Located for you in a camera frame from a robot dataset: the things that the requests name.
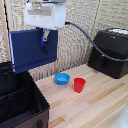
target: white device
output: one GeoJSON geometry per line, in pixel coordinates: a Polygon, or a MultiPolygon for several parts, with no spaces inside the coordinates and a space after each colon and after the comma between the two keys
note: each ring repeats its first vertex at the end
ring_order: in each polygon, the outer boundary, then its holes
{"type": "Polygon", "coordinates": [[[27,25],[50,30],[60,30],[65,26],[66,8],[58,3],[40,3],[43,0],[37,0],[37,3],[26,3],[24,22],[27,25]]]}
{"type": "Polygon", "coordinates": [[[128,103],[126,104],[123,112],[111,128],[128,128],[128,103]]]}

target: white machine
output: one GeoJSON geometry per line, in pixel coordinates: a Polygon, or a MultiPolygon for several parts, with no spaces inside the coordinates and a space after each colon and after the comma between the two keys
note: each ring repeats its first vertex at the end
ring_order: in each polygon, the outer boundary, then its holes
{"type": "Polygon", "coordinates": [[[26,3],[24,22],[27,25],[60,30],[65,25],[66,0],[31,0],[26,3]]]}

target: red cup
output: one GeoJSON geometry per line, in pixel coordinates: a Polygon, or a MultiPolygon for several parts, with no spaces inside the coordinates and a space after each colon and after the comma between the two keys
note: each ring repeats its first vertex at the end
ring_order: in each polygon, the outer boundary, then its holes
{"type": "Polygon", "coordinates": [[[74,79],[74,91],[75,92],[82,92],[86,81],[83,78],[75,78],[74,79]]]}

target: black box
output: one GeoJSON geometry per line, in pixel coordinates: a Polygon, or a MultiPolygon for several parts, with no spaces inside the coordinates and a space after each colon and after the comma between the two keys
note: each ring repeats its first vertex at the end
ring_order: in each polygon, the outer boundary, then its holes
{"type": "MultiPolygon", "coordinates": [[[[99,31],[94,43],[110,57],[128,59],[128,35],[99,31]]],[[[88,66],[115,79],[128,73],[128,62],[117,62],[103,57],[94,47],[92,49],[88,66]]]]}
{"type": "Polygon", "coordinates": [[[15,74],[10,66],[0,64],[0,128],[48,128],[48,102],[27,71],[15,74]]]}

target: beige wall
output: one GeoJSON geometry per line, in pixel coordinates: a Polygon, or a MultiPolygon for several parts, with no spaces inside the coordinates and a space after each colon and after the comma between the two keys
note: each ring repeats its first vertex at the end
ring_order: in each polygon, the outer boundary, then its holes
{"type": "MultiPolygon", "coordinates": [[[[24,24],[24,7],[27,0],[6,0],[8,21],[11,30],[31,29],[24,24]]],[[[67,21],[82,27],[93,39],[101,29],[128,29],[127,0],[67,0],[67,21]]],[[[7,61],[5,40],[0,20],[0,62],[7,61]]],[[[65,26],[59,31],[58,60],[29,72],[34,80],[42,79],[56,72],[64,71],[88,61],[92,45],[75,27],[65,26]]]]}

